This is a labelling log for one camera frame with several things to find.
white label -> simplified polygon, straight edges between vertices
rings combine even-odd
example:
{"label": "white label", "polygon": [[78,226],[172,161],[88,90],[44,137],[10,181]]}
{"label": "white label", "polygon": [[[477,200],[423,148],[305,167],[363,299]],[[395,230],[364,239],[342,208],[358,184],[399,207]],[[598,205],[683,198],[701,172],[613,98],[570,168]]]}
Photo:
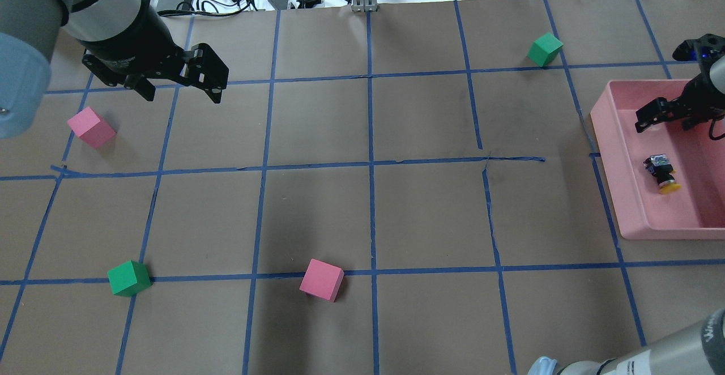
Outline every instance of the white label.
{"label": "white label", "polygon": [[616,370],[610,370],[608,373],[603,373],[603,375],[652,375],[650,350],[620,362],[617,364]]}

blue tape grid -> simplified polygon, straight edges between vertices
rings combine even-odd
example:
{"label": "blue tape grid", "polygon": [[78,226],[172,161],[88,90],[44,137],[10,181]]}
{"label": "blue tape grid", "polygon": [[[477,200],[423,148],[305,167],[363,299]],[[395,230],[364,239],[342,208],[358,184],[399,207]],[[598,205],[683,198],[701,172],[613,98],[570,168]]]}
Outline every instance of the blue tape grid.
{"label": "blue tape grid", "polygon": [[[551,7],[549,6],[548,0],[542,0],[544,7],[546,8],[549,21],[551,22],[552,32],[558,37],[558,32],[554,18],[552,16]],[[102,284],[107,283],[107,278],[85,278],[85,279],[29,279],[29,273],[33,267],[33,261],[35,259],[36,252],[39,248],[43,231],[46,225],[48,215],[52,209],[57,192],[64,179],[68,178],[130,178],[137,176],[156,176],[155,191],[153,192],[152,202],[150,204],[150,211],[148,212],[147,226],[143,234],[142,248],[140,249],[139,259],[143,262],[146,253],[146,247],[148,243],[148,233],[150,232],[150,226],[153,218],[153,211],[155,210],[156,196],[160,187],[161,177],[166,174],[187,174],[187,173],[227,173],[235,171],[261,171],[261,192],[259,192],[259,205],[257,213],[257,231],[255,234],[255,246],[254,246],[254,262],[251,274],[230,274],[230,275],[189,275],[189,276],[157,276],[152,278],[153,282],[200,282],[200,280],[250,280],[250,292],[249,292],[249,310],[247,314],[247,327],[245,334],[244,344],[244,369],[243,374],[247,374],[249,370],[249,346],[251,344],[251,330],[254,313],[254,290],[256,288],[256,280],[269,280],[269,279],[289,279],[289,278],[300,278],[303,277],[304,272],[285,272],[285,274],[259,274],[257,272],[257,266],[259,262],[259,239],[261,239],[261,227],[262,227],[262,211],[264,205],[264,191],[266,182],[266,172],[269,169],[303,169],[303,168],[337,168],[337,167],[368,167],[370,169],[370,252],[371,252],[371,269],[369,270],[358,270],[358,271],[346,271],[346,275],[370,275],[372,283],[372,308],[373,308],[373,360],[375,374],[380,373],[380,361],[379,361],[379,346],[378,346],[378,297],[377,297],[377,276],[378,275],[401,275],[401,274],[456,274],[456,272],[496,272],[499,275],[499,290],[500,290],[500,301],[502,306],[502,315],[505,326],[505,336],[507,342],[507,349],[510,360],[511,372],[517,373],[513,337],[510,331],[510,318],[508,316],[508,304],[505,294],[505,285],[503,280],[503,272],[513,271],[552,271],[552,270],[581,270],[581,269],[620,269],[622,272],[624,284],[629,298],[630,306],[632,308],[632,315],[634,323],[637,327],[637,334],[639,336],[640,343],[646,344],[644,331],[642,330],[642,324],[639,320],[639,313],[637,311],[637,304],[634,299],[634,293],[632,286],[629,282],[629,275],[627,273],[628,267],[656,267],[656,266],[708,266],[708,265],[725,265],[725,259],[691,259],[691,261],[646,261],[646,262],[627,262],[624,260],[624,256],[619,248],[619,238],[616,235],[616,228],[614,226],[611,209],[606,198],[606,192],[603,186],[603,180],[601,173],[596,163],[596,157],[598,153],[593,153],[591,156],[592,168],[595,173],[596,181],[600,189],[600,195],[603,200],[605,207],[606,216],[608,219],[609,230],[611,230],[613,244],[616,248],[616,254],[618,262],[609,263],[576,263],[576,264],[558,264],[558,265],[533,265],[533,266],[504,266],[501,262],[501,257],[496,244],[495,231],[492,219],[492,200],[489,187],[489,181],[487,171],[483,171],[482,178],[484,184],[484,191],[486,193],[487,212],[489,213],[489,227],[491,231],[491,241],[494,249],[494,260],[495,266],[480,266],[480,267],[436,267],[435,269],[378,269],[376,262],[376,231],[375,231],[375,166],[388,166],[396,164],[431,164],[431,163],[465,163],[466,161],[489,161],[489,160],[500,160],[500,161],[545,161],[543,157],[536,156],[520,156],[520,157],[494,157],[494,156],[478,156],[478,157],[462,157],[462,158],[441,158],[441,159],[427,159],[427,160],[402,160],[402,161],[376,161],[373,153],[373,79],[375,78],[395,78],[396,76],[438,76],[438,75],[463,75],[465,74],[468,80],[469,97],[471,99],[471,111],[474,117],[474,129],[476,130],[476,142],[479,148],[482,148],[482,142],[480,137],[480,125],[478,119],[478,113],[476,111],[476,100],[474,95],[473,82],[471,74],[473,73],[497,73],[498,71],[531,71],[531,70],[564,70],[569,84],[570,91],[572,92],[572,99],[580,117],[580,121],[583,124],[583,114],[580,104],[577,98],[577,92],[573,86],[572,76],[570,76],[571,69],[580,68],[600,68],[600,67],[639,67],[639,66],[662,66],[668,78],[671,78],[668,71],[669,65],[693,65],[691,62],[676,62],[666,61],[663,58],[660,47],[655,38],[654,32],[650,27],[650,23],[647,20],[644,8],[640,0],[635,0],[639,13],[642,16],[642,20],[647,28],[647,31],[652,40],[652,44],[658,54],[658,62],[633,62],[633,63],[592,63],[591,65],[569,65],[565,58],[565,53],[561,53],[562,65],[551,65],[546,68],[539,67],[508,67],[508,68],[492,68],[492,69],[472,69],[468,58],[468,48],[466,45],[466,35],[464,34],[463,19],[461,18],[460,8],[458,1],[454,1],[456,19],[458,22],[458,29],[461,37],[461,46],[463,48],[464,62],[466,63],[465,70],[453,70],[453,71],[419,71],[419,73],[373,73],[373,56],[372,56],[372,35],[371,35],[371,18],[370,13],[366,14],[367,21],[367,47],[368,47],[368,70],[366,74],[353,75],[353,76],[318,76],[317,78],[285,78],[275,79],[275,68],[276,68],[276,55],[277,47],[279,43],[279,22],[280,14],[277,13],[276,24],[275,24],[275,40],[274,40],[274,52],[272,53],[272,70],[270,73],[269,80],[245,80],[245,81],[232,81],[230,85],[246,85],[246,84],[269,84],[270,94],[269,102],[267,107],[267,130],[265,133],[265,155],[264,161],[261,167],[248,167],[248,168],[208,168],[208,169],[163,169],[165,161],[166,147],[168,145],[168,139],[173,123],[174,111],[176,111],[176,101],[178,98],[178,92],[180,87],[176,85],[164,85],[158,86],[158,88],[174,88],[174,98],[171,106],[171,112],[169,115],[169,122],[166,130],[165,140],[163,149],[161,150],[160,164],[157,171],[150,171],[145,173],[106,173],[106,174],[87,174],[87,173],[76,173],[69,169],[62,167],[52,167],[57,174],[43,174],[43,176],[0,176],[0,181],[26,181],[26,180],[55,180],[55,187],[51,194],[49,203],[46,208],[43,220],[39,227],[39,231],[36,236],[36,240],[33,243],[33,249],[31,256],[29,257],[28,264],[26,266],[25,275],[22,280],[0,280],[0,285],[18,285],[18,295],[16,296],[15,305],[11,311],[10,320],[8,321],[7,328],[3,334],[2,345],[0,345],[0,360],[2,360],[5,347],[7,345],[8,337],[11,334],[12,324],[15,321],[16,313],[18,312],[18,306],[20,305],[21,298],[25,292],[25,288],[28,285],[63,285],[63,284]],[[191,41],[191,34],[194,25],[194,19],[192,18],[189,23],[189,31],[186,39],[186,47],[188,48]],[[368,145],[369,145],[369,159],[368,161],[361,161],[360,163],[324,163],[324,164],[291,164],[282,166],[267,166],[267,158],[269,152],[269,137],[271,128],[271,115],[272,115],[272,97],[274,96],[274,85],[275,83],[291,83],[291,82],[313,82],[322,80],[347,80],[347,79],[368,79]],[[66,93],[82,93],[83,96],[80,100],[80,106],[78,111],[83,109],[86,103],[86,99],[89,93],[104,93],[106,91],[122,91],[122,88],[91,88],[93,76],[89,76],[88,82],[85,88],[77,90],[67,91],[49,91],[46,94],[66,94]],[[595,151],[594,140],[587,134],[592,150]],[[63,153],[63,160],[67,160],[67,156],[70,152],[70,146],[73,142],[72,133],[69,135],[65,151]],[[127,319],[124,329],[124,335],[122,338],[122,346],[119,351],[119,357],[117,362],[116,373],[120,374],[122,369],[122,362],[125,354],[125,346],[127,344],[127,337],[129,337],[130,323],[134,315],[135,298],[132,297],[129,303],[129,312],[127,313]]]}

pink plastic container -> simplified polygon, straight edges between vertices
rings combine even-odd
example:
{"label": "pink plastic container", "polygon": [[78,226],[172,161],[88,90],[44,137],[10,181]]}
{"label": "pink plastic container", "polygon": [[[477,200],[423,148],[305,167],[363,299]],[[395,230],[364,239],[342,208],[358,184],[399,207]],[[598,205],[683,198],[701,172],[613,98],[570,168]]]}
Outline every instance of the pink plastic container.
{"label": "pink plastic container", "polygon": [[[612,80],[591,110],[619,230],[627,239],[725,239],[725,141],[709,123],[683,131],[679,121],[638,134],[636,111],[678,97],[687,80]],[[665,154],[682,189],[659,194],[642,162]]]}

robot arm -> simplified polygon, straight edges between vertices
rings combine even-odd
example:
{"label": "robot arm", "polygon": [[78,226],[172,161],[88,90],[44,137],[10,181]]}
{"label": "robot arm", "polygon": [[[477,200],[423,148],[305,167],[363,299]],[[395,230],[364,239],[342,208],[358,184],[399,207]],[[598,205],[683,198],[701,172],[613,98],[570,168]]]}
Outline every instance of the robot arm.
{"label": "robot arm", "polygon": [[715,122],[725,117],[725,39],[705,34],[700,39],[686,40],[672,57],[678,61],[697,60],[700,74],[686,84],[677,99],[659,97],[637,110],[637,132],[661,122],[684,119],[684,130],[711,121],[710,138],[725,138],[725,134],[714,136]]}
{"label": "robot arm", "polygon": [[0,0],[0,138],[27,130],[50,81],[58,30],[86,47],[82,62],[109,86],[153,100],[148,79],[205,91],[220,103],[229,70],[207,44],[174,44],[150,0]]}

